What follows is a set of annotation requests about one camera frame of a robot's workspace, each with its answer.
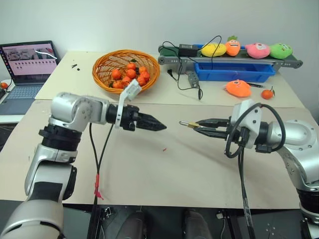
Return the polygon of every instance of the yellow plush toy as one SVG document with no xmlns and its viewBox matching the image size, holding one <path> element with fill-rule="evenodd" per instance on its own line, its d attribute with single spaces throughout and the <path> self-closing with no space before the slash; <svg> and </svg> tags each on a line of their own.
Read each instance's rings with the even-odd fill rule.
<svg viewBox="0 0 319 239">
<path fill-rule="evenodd" d="M 218 43 L 209 43 L 207 46 L 203 47 L 201 50 L 201 54 L 204 56 L 211 57 L 214 53 L 214 56 L 221 56 L 224 55 L 226 52 L 226 46 L 224 44 L 219 44 L 218 48 Z"/>
</svg>

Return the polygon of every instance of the laptop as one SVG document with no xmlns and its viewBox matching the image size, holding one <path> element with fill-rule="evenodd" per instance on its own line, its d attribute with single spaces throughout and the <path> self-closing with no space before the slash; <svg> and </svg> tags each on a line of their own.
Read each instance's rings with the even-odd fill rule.
<svg viewBox="0 0 319 239">
<path fill-rule="evenodd" d="M 15 84 L 0 104 L 0 115 L 24 115 L 59 62 L 53 43 L 0 44 L 0 55 Z"/>
</svg>

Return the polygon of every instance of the pink plush toy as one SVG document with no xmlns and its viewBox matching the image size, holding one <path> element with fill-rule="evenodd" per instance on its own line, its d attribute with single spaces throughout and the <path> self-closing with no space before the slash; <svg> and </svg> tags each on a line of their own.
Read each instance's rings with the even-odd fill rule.
<svg viewBox="0 0 319 239">
<path fill-rule="evenodd" d="M 254 43 L 245 46 L 248 55 L 253 58 L 264 58 L 270 54 L 270 48 L 266 44 Z"/>
</svg>

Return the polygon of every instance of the woven basket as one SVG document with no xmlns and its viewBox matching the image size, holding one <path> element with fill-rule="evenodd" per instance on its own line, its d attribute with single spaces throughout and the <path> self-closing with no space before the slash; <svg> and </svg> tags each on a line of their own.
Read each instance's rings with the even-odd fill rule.
<svg viewBox="0 0 319 239">
<path fill-rule="evenodd" d="M 134 50 L 119 50 L 106 54 L 99 58 L 92 70 L 92 75 L 96 84 L 108 92 L 120 94 L 123 89 L 115 89 L 109 85 L 115 80 L 112 78 L 111 73 L 114 69 L 119 69 L 122 75 L 125 75 L 126 66 L 132 60 L 136 67 L 145 66 L 150 74 L 150 80 L 146 85 L 142 86 L 142 91 L 150 88 L 160 75 L 160 65 L 152 56 L 140 51 Z"/>
</svg>

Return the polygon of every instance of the robotic arm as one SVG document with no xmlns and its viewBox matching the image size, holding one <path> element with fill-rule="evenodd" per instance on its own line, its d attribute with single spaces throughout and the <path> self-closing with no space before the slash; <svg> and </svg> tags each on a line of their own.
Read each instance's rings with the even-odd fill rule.
<svg viewBox="0 0 319 239">
<path fill-rule="evenodd" d="M 53 99 L 49 124 L 39 132 L 43 140 L 25 179 L 27 200 L 14 211 L 0 238 L 64 238 L 62 200 L 73 193 L 77 169 L 72 163 L 88 123 L 117 123 L 130 131 L 135 127 L 152 131 L 166 128 L 154 117 L 140 113 L 138 107 L 121 105 L 120 112 L 118 107 L 104 99 L 70 93 Z"/>
<path fill-rule="evenodd" d="M 196 123 L 180 121 L 198 133 L 228 140 L 240 117 L 254 105 L 252 100 L 243 101 L 234 107 L 230 119 L 206 119 Z M 232 141 L 239 146 L 252 148 L 256 152 L 270 153 L 272 147 L 282 140 L 278 122 L 261 121 L 261 108 L 250 111 L 235 129 Z M 277 152 L 282 157 L 288 175 L 297 189 L 300 209 L 304 216 L 301 222 L 305 238 L 319 238 L 319 142 L 315 129 L 307 122 L 290 120 L 284 123 L 285 144 Z"/>
</svg>

